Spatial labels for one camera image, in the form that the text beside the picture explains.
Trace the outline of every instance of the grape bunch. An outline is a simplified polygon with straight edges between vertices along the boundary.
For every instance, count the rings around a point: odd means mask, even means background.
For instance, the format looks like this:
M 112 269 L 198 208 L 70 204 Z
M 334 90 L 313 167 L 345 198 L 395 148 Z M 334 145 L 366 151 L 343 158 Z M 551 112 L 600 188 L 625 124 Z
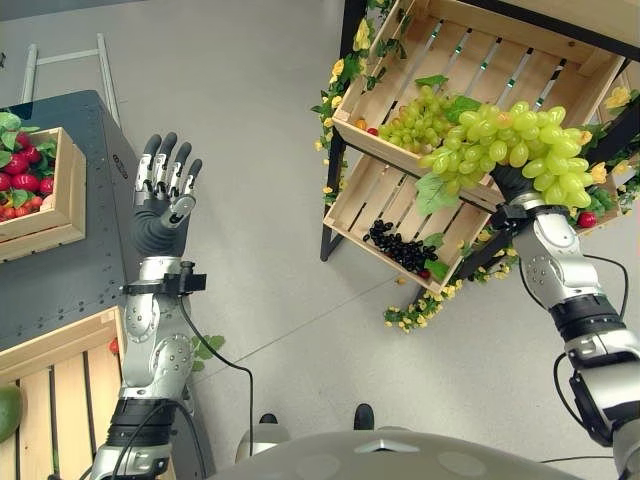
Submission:
M 450 195 L 476 185 L 496 164 L 522 168 L 547 204 L 584 208 L 591 201 L 584 188 L 593 178 L 586 172 L 588 162 L 577 155 L 588 132 L 560 127 L 565 114 L 561 106 L 533 112 L 524 101 L 507 112 L 483 104 L 462 112 L 443 145 L 419 165 L 431 167 Z
M 443 113 L 453 100 L 446 94 L 436 95 L 424 85 L 418 98 L 400 107 L 397 117 L 378 128 L 378 135 L 412 153 L 425 152 L 427 145 L 436 147 L 453 127 Z
M 430 277 L 429 270 L 424 268 L 425 260 L 436 261 L 438 255 L 435 254 L 435 246 L 423 246 L 422 240 L 403 242 L 402 235 L 399 233 L 385 233 L 393 228 L 393 223 L 384 223 L 378 219 L 373 222 L 373 226 L 369 229 L 362 240 L 367 242 L 373 240 L 373 243 L 385 255 L 392 260 L 398 262 L 404 268 L 413 272 L 424 279 Z

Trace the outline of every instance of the black cable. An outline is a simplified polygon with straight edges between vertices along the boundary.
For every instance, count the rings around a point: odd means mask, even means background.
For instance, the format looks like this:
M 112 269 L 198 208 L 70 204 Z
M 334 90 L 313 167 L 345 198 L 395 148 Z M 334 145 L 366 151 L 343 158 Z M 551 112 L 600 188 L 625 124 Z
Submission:
M 533 296 L 533 293 L 531 293 L 531 290 L 529 290 L 527 282 L 524 281 L 524 273 L 522 272 L 522 259 L 519 260 L 519 265 L 518 266 L 520 267 L 520 280 L 522 280 L 522 286 L 527 291 L 529 296 L 533 299 L 533 301 L 536 302 L 540 306 L 540 308 L 542 308 L 543 310 L 547 310 L 546 308 L 544 308 L 544 305 L 542 305 L 542 303 L 540 303 L 540 300 L 538 300 L 536 297 Z
M 613 263 L 622 269 L 622 275 L 624 275 L 624 294 L 622 295 L 622 306 L 620 307 L 620 321 L 623 320 L 624 314 L 627 310 L 627 299 L 629 298 L 629 273 L 627 269 L 621 263 L 611 260 L 610 258 L 598 257 L 597 255 L 584 255 L 587 258 L 595 258 L 596 260 L 602 260 L 603 262 Z
M 582 428 L 584 428 L 586 430 L 586 427 L 584 426 L 584 423 L 582 423 L 582 420 L 580 420 L 578 415 L 576 415 L 574 413 L 574 411 L 571 409 L 571 407 L 569 406 L 569 403 L 564 398 L 562 390 L 560 389 L 560 382 L 558 380 L 558 366 L 560 365 L 560 361 L 566 356 L 567 356 L 567 354 L 563 352 L 560 355 L 558 355 L 558 358 L 556 358 L 556 361 L 553 362 L 553 384 L 556 387 L 556 392 L 558 393 L 558 396 L 560 397 L 560 401 L 564 405 L 564 408 L 566 408 L 567 411 L 569 412 L 569 414 L 573 417 L 573 419 L 576 422 L 578 422 L 578 425 L 580 425 Z
M 551 458 L 549 460 L 542 460 L 538 463 L 555 463 L 555 462 L 568 462 L 569 460 L 588 460 L 591 458 L 613 458 L 611 455 L 580 455 L 577 457 L 563 457 L 563 458 Z
M 82 474 L 82 476 L 78 480 L 84 480 L 85 478 L 87 478 L 91 473 L 92 468 L 93 468 L 93 465 L 87 468 L 87 470 Z
M 200 340 L 200 342 L 202 342 L 202 344 L 207 348 L 207 350 L 209 350 L 209 352 L 211 352 L 211 354 L 214 357 L 216 357 L 225 365 L 231 368 L 235 368 L 236 370 L 241 370 L 243 372 L 246 372 L 249 375 L 249 455 L 252 456 L 253 455 L 253 373 L 248 368 L 236 365 L 235 363 L 230 362 L 229 360 L 224 358 L 222 355 L 220 355 L 218 352 L 216 352 L 216 350 L 211 345 L 209 345 L 209 342 L 207 342 L 207 340 L 202 336 L 202 334 L 198 331 L 196 326 L 191 321 L 191 317 L 187 313 L 187 310 L 184 308 L 184 297 L 180 297 L 180 301 L 178 302 L 178 304 L 180 305 L 180 310 L 182 311 L 182 315 L 184 315 L 185 321 L 187 322 L 191 330 L 193 330 L 193 333 L 196 334 L 196 337 L 198 337 L 198 340 Z
M 182 412 L 182 414 L 185 416 L 185 419 L 187 417 L 190 417 L 190 414 L 187 411 L 187 409 L 184 408 L 184 405 L 182 405 L 181 403 L 176 402 L 174 400 L 165 400 L 164 403 L 162 403 L 161 405 L 157 405 L 153 410 L 151 410 L 147 414 L 147 416 L 144 418 L 144 420 L 142 422 L 140 422 L 140 424 L 136 427 L 136 429 L 133 431 L 133 433 L 131 434 L 131 436 L 127 440 L 127 443 L 125 444 L 125 446 L 120 450 L 120 454 L 118 455 L 118 459 L 116 460 L 116 464 L 115 464 L 115 466 L 113 468 L 113 472 L 111 472 L 111 480 L 116 480 L 116 475 L 118 474 L 118 470 L 120 469 L 120 465 L 122 464 L 122 460 L 124 459 L 124 456 L 127 453 L 127 450 L 129 450 L 129 448 L 131 448 L 131 444 L 133 444 L 133 441 L 135 440 L 136 436 L 138 436 L 140 431 L 144 428 L 144 426 L 147 423 L 149 423 L 151 418 L 156 413 L 158 413 L 160 410 L 162 410 L 163 408 L 166 408 L 169 405 L 173 405 L 178 410 L 180 410 Z M 205 478 L 205 471 L 204 471 L 205 469 L 204 469 L 204 460 L 203 460 L 203 457 L 202 457 L 202 450 L 200 448 L 200 442 L 198 441 L 198 437 L 196 435 L 196 430 L 195 430 L 195 426 L 193 425 L 193 420 L 191 420 L 189 418 L 187 420 L 187 424 L 189 425 L 189 429 L 191 430 L 191 434 L 193 435 L 193 441 L 196 444 L 196 449 L 198 450 L 198 453 L 200 455 L 200 457 L 199 457 L 200 475 L 202 476 L 202 478 Z

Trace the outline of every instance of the green leaf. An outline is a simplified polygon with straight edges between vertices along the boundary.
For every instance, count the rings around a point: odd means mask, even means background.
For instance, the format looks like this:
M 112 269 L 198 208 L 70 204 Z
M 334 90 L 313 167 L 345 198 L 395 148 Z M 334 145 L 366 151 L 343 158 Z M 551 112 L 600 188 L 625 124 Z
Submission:
M 17 208 L 29 200 L 29 193 L 26 190 L 12 190 L 11 197 L 13 198 L 13 206 Z
M 0 112 L 0 130 L 17 130 L 22 121 L 20 117 L 9 112 Z
M 4 167 L 11 160 L 11 152 L 0 150 L 0 168 Z
M 201 360 L 195 360 L 193 362 L 193 366 L 191 367 L 192 372 L 201 372 L 204 370 L 204 362 Z
M 444 207 L 452 207 L 458 203 L 458 197 L 449 195 L 444 189 L 444 182 L 437 173 L 427 173 L 416 182 L 418 189 L 418 212 L 420 215 L 431 213 Z
M 17 135 L 18 132 L 2 132 L 2 136 L 0 136 L 0 138 L 2 139 L 2 143 L 5 147 L 7 147 L 8 150 L 13 151 L 13 149 L 15 148 Z
M 456 97 L 451 106 L 444 111 L 444 116 L 452 123 L 458 123 L 458 117 L 462 112 L 476 111 L 482 103 L 473 98 L 460 95 Z
M 431 272 L 431 275 L 433 275 L 436 280 L 439 280 L 440 282 L 444 280 L 444 277 L 446 277 L 447 273 L 449 272 L 449 265 L 447 265 L 446 263 L 442 263 L 440 260 L 427 259 L 424 261 L 424 268 L 429 270 Z
M 430 77 L 416 78 L 415 82 L 419 87 L 423 85 L 433 87 L 434 85 L 442 85 L 447 80 L 449 80 L 449 78 L 444 75 L 431 75 Z
M 436 249 L 438 249 L 444 244 L 443 238 L 444 233 L 432 233 L 422 240 L 422 245 L 425 247 L 436 247 Z

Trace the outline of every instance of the yellow flower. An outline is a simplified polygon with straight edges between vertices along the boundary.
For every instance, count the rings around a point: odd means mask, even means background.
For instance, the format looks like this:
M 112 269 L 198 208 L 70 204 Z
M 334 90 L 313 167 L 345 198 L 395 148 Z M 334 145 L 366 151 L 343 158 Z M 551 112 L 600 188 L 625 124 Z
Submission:
M 342 102 L 342 97 L 340 95 L 336 95 L 331 99 L 331 108 L 338 108 L 340 102 Z
M 578 140 L 578 145 L 580 145 L 580 146 L 586 145 L 593 138 L 593 135 L 591 134 L 591 132 L 589 130 L 583 130 L 580 133 L 581 133 L 580 139 Z
M 611 96 L 604 101 L 604 105 L 607 108 L 622 107 L 629 103 L 631 100 L 631 94 L 628 88 L 616 87 L 611 92 Z
M 618 165 L 613 167 L 612 172 L 615 173 L 616 175 L 621 175 L 630 169 L 631 167 L 629 166 L 629 160 L 623 160 Z
M 344 70 L 344 59 L 341 58 L 333 64 L 333 68 L 331 69 L 331 78 L 336 77 L 337 79 L 337 77 L 342 73 L 342 70 Z
M 593 183 L 607 181 L 607 169 L 604 167 L 604 162 L 600 162 L 591 169 L 591 176 L 593 177 Z
M 367 23 L 366 18 L 363 18 L 360 22 L 360 26 L 358 26 L 356 37 L 353 39 L 353 51 L 357 52 L 358 50 L 366 50 L 370 46 L 371 42 L 369 41 L 369 24 Z
M 478 235 L 478 240 L 480 240 L 481 242 L 486 242 L 490 238 L 491 238 L 491 234 L 486 230 L 481 231 L 480 234 Z

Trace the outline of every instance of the red fruit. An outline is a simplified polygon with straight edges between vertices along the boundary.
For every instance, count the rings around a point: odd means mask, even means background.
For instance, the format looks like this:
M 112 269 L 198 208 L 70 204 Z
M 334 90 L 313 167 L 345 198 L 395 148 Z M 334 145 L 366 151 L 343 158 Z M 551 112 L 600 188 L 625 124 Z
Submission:
M 42 155 L 40 155 L 40 152 L 36 150 L 36 147 L 33 147 L 33 146 L 26 147 L 20 153 L 24 155 L 24 158 L 26 158 L 27 162 L 29 163 L 37 163 L 42 158 Z
M 11 187 L 11 177 L 6 173 L 0 173 L 0 192 L 9 190 Z
M 118 339 L 114 338 L 109 342 L 109 351 L 114 355 L 120 353 L 120 347 L 118 346 Z
M 596 218 L 596 214 L 593 212 L 582 212 L 578 216 L 578 225 L 582 228 L 595 227 L 596 223 L 598 223 L 598 219 Z
M 40 182 L 40 193 L 49 195 L 53 193 L 53 177 L 45 177 Z
M 16 135 L 16 143 L 20 144 L 22 148 L 27 148 L 31 146 L 31 140 L 29 140 L 29 135 L 25 132 L 20 132 Z
M 11 186 L 29 192 L 37 192 L 40 188 L 40 180 L 29 173 L 20 173 L 13 176 Z
M 24 217 L 25 215 L 29 215 L 29 210 L 27 210 L 25 207 L 18 207 L 14 209 L 16 212 L 16 218 L 17 217 Z
M 29 161 L 24 158 L 24 152 L 12 153 L 9 163 L 7 163 L 2 169 L 3 172 L 9 175 L 18 175 L 24 173 L 29 168 Z

